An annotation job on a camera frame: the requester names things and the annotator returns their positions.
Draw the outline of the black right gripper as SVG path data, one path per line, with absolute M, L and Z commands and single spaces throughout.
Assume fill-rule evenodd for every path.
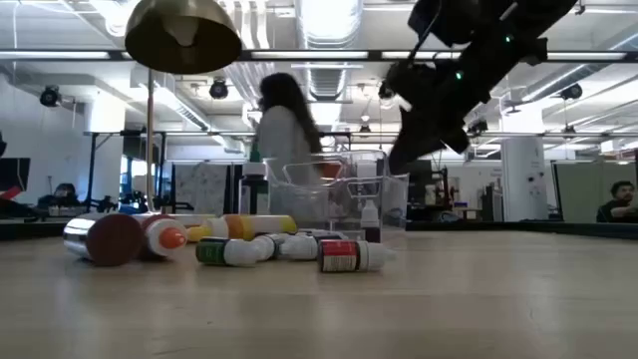
M 388 155 L 391 174 L 403 174 L 419 157 L 450 148 L 461 154 L 470 145 L 465 116 L 490 99 L 503 78 L 503 56 L 463 52 L 456 60 L 434 66 L 401 61 L 386 82 L 410 108 L 400 109 L 401 128 Z

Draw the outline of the small brown dropper bottle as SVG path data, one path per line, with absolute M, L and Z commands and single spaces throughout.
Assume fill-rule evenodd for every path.
M 381 242 L 379 211 L 372 199 L 367 199 L 361 211 L 360 227 L 363 239 L 368 242 Z

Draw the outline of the clear plastic bin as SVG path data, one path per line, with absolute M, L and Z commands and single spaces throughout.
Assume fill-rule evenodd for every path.
M 291 216 L 301 229 L 327 229 L 362 239 L 374 224 L 381 232 L 406 225 L 409 177 L 391 175 L 382 151 L 264 162 L 270 212 Z

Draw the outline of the small red-label dropper bottle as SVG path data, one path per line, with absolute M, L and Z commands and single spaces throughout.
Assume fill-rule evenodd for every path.
M 322 273 L 377 272 L 395 258 L 382 243 L 365 240 L 322 240 L 317 263 Z

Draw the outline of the white dropper bottle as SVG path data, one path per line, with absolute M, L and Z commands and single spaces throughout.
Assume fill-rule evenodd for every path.
M 318 255 L 318 241 L 309 235 L 289 235 L 278 246 L 281 257 L 309 261 L 315 260 Z

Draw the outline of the large green-cap colouring bottle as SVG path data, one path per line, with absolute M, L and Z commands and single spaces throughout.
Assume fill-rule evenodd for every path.
M 252 145 L 248 161 L 242 167 L 238 194 L 240 214 L 269 214 L 269 183 L 257 143 Z

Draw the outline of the large yellow colouring bottle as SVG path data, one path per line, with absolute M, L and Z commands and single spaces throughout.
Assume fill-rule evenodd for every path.
M 186 230 L 189 242 L 197 243 L 205 237 L 252 240 L 261 234 L 296 233 L 298 226 L 289 215 L 225 214 L 205 218 L 200 225 Z

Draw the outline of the small green-label dropper bottle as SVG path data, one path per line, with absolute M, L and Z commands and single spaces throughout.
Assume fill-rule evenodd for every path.
M 258 252 L 242 239 L 205 237 L 196 245 L 195 257 L 204 265 L 242 267 L 255 265 Z

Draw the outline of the large orange colouring bottle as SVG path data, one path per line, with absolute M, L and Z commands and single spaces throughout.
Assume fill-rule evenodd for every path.
M 145 236 L 138 259 L 161 261 L 174 256 L 187 244 L 186 227 L 167 214 L 137 217 Z

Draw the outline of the large dark red colouring bottle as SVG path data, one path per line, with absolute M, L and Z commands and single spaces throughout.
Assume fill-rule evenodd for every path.
M 97 266 L 120 266 L 134 260 L 145 243 L 141 224 L 123 213 L 84 213 L 63 229 L 65 247 Z

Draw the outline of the black monitor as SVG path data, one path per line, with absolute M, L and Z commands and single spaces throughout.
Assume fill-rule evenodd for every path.
M 408 165 L 408 204 L 425 204 L 427 186 L 433 181 L 432 162 L 417 160 Z

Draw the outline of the white round column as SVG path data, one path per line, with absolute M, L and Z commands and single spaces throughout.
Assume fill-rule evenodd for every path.
M 548 219 L 545 162 L 540 138 L 510 138 L 501 144 L 505 221 Z

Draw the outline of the person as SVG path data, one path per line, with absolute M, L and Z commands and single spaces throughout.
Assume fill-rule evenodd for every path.
M 638 205 L 633 204 L 635 186 L 629 180 L 615 182 L 611 199 L 598 207 L 598 223 L 638 223 Z
M 79 205 L 76 188 L 72 183 L 60 183 L 52 194 L 47 194 L 38 199 L 37 207 L 48 209 L 52 206 L 76 206 Z
M 304 94 L 288 73 L 275 73 L 260 82 L 262 117 L 254 142 L 267 160 L 270 212 L 310 221 L 321 206 L 307 189 L 321 183 L 320 167 L 313 162 L 322 152 L 318 128 Z

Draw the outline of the black metal rack frame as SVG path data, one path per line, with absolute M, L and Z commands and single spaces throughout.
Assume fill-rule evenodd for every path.
M 154 135 L 160 136 L 159 163 L 163 165 L 165 162 L 167 132 L 158 131 L 158 132 L 154 132 Z M 94 175 L 95 175 L 96 153 L 98 149 L 98 137 L 105 136 L 105 140 L 102 142 L 102 145 L 103 145 L 108 139 L 112 137 L 141 139 L 141 138 L 146 138 L 148 134 L 142 131 L 122 130 L 119 132 L 84 132 L 84 136 L 89 136 L 91 138 L 87 192 L 86 192 L 85 200 L 83 201 L 83 204 L 85 205 L 85 208 L 86 208 L 86 212 L 90 212 L 94 204 L 92 195 L 93 195 L 93 184 L 94 184 Z

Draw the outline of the dark wall screen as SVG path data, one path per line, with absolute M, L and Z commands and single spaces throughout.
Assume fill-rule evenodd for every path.
M 29 158 L 0 159 L 0 191 L 13 187 L 25 191 L 28 187 L 31 160 Z

